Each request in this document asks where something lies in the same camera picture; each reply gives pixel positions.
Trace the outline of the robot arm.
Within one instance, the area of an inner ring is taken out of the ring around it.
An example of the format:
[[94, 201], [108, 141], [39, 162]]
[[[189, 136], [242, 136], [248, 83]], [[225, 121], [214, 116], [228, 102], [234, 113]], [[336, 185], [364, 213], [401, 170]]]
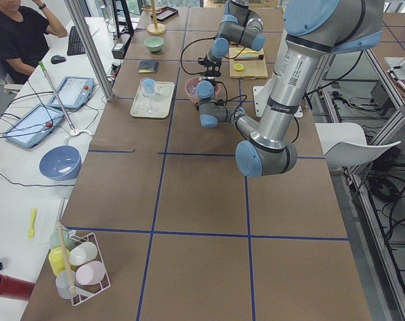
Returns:
[[206, 56], [198, 59], [198, 63], [206, 68], [202, 75], [221, 76], [222, 59], [228, 54], [231, 42], [255, 51], [261, 50], [266, 40], [262, 32], [263, 20], [249, 8], [248, 1], [227, 1], [214, 42]]
[[231, 43], [260, 50], [265, 43], [263, 20], [246, 1], [228, 1], [218, 33], [200, 64], [207, 69], [197, 86], [200, 124], [231, 123], [243, 136], [235, 151], [239, 170], [248, 177], [282, 174], [297, 161], [285, 133], [304, 97], [309, 81], [325, 54], [351, 53], [374, 47], [381, 38], [382, 1], [290, 1], [283, 16], [283, 38], [272, 78], [263, 89], [260, 120], [240, 107], [215, 99], [210, 78]]

